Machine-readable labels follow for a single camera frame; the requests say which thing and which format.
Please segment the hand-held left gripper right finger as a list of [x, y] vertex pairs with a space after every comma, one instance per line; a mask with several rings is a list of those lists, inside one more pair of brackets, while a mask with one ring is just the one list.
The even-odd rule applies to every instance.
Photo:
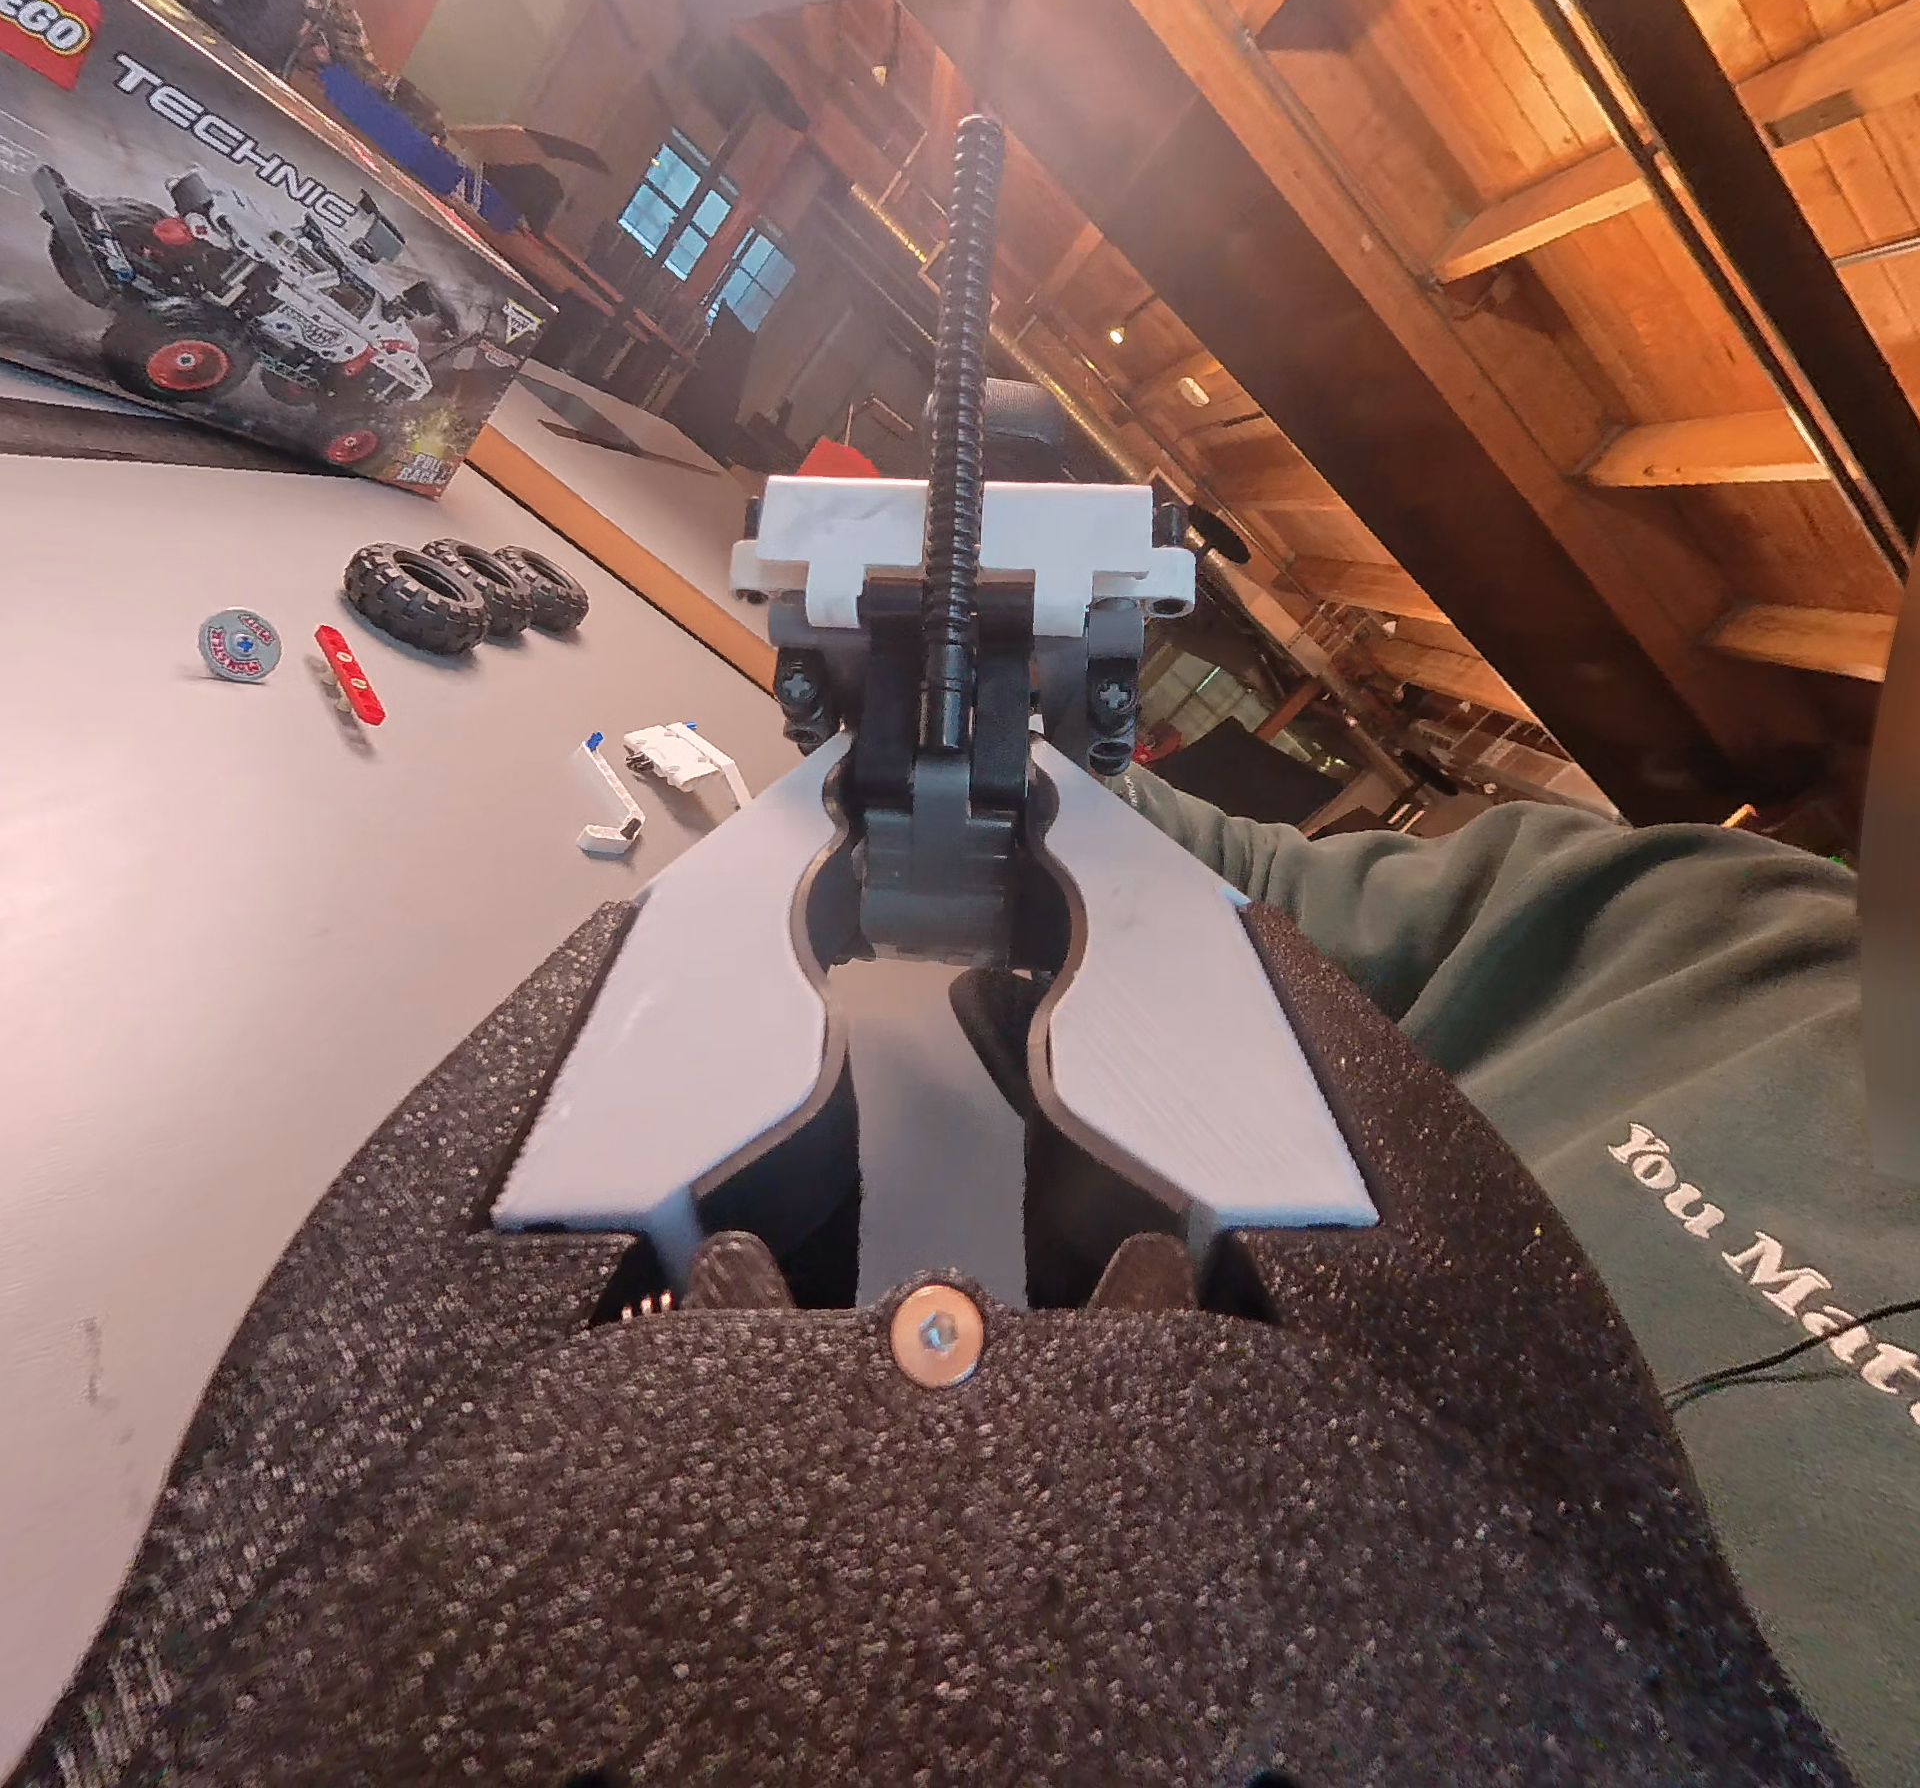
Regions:
[[1225, 1230], [1359, 1230], [1378, 1207], [1244, 923], [1248, 900], [1045, 739], [1033, 799], [1070, 956], [1036, 1018], [1047, 1118], [1165, 1203], [1186, 1247]]

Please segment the person's green sweatshirt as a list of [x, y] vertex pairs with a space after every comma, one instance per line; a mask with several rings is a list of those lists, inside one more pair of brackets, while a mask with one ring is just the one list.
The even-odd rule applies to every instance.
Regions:
[[1766, 1639], [1861, 1785], [1918, 1779], [1917, 1184], [1868, 1146], [1856, 880], [1725, 827], [1504, 804], [1308, 840], [1115, 794], [1279, 909], [1528, 1164], [1666, 1389]]

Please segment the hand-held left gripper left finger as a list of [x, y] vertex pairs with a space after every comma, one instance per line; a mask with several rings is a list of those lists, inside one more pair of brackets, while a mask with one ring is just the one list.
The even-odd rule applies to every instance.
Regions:
[[825, 979], [797, 902], [840, 825], [834, 739], [665, 866], [495, 1201], [499, 1231], [633, 1231], [695, 1250], [698, 1207], [829, 1069]]

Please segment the toy brick model car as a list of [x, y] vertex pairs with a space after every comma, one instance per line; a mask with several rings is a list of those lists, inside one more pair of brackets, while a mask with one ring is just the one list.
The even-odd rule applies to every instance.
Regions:
[[840, 751], [843, 956], [1048, 976], [1068, 907], [1041, 864], [1060, 802], [1034, 746], [1092, 777], [1128, 764], [1145, 627], [1192, 609], [1197, 559], [1147, 485], [999, 473], [1063, 438], [1047, 389], [989, 377], [1002, 164], [1002, 122], [964, 117], [927, 480], [771, 480], [732, 583], [769, 605], [788, 738]]

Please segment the red brick beam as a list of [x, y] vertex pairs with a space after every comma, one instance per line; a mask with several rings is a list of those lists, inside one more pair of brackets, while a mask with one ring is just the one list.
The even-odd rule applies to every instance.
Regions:
[[320, 625], [316, 646], [321, 651], [325, 686], [341, 710], [360, 726], [384, 726], [386, 706], [347, 636], [336, 627]]

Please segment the adjoining desk with wooden edge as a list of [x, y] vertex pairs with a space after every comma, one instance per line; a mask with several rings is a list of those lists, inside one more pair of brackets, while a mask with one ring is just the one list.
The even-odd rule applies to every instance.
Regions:
[[732, 590], [751, 494], [659, 417], [578, 377], [525, 365], [468, 463], [658, 615], [765, 692], [767, 615]]

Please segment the black toy tyre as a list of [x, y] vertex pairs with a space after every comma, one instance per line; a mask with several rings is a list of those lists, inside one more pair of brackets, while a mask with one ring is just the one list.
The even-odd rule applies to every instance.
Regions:
[[567, 636], [584, 625], [590, 615], [587, 590], [556, 560], [525, 547], [503, 547], [493, 554], [523, 593], [527, 627]]
[[506, 642], [534, 625], [534, 592], [525, 576], [496, 552], [454, 537], [438, 537], [422, 554], [461, 576], [481, 595], [488, 628], [487, 638]]
[[487, 599], [465, 574], [399, 543], [355, 551], [342, 586], [374, 628], [410, 650], [465, 656], [490, 633]]

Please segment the black toy set box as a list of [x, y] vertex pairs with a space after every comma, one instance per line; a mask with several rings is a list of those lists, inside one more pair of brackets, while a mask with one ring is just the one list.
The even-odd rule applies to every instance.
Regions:
[[3, 0], [3, 355], [425, 498], [552, 309], [177, 0]]

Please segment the white grey brick part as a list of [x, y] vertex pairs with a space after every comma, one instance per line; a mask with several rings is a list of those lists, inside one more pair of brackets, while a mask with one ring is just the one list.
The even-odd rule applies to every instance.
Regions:
[[620, 746], [633, 771], [674, 792], [724, 782], [739, 811], [755, 799], [734, 758], [691, 724], [650, 724], [624, 733]]

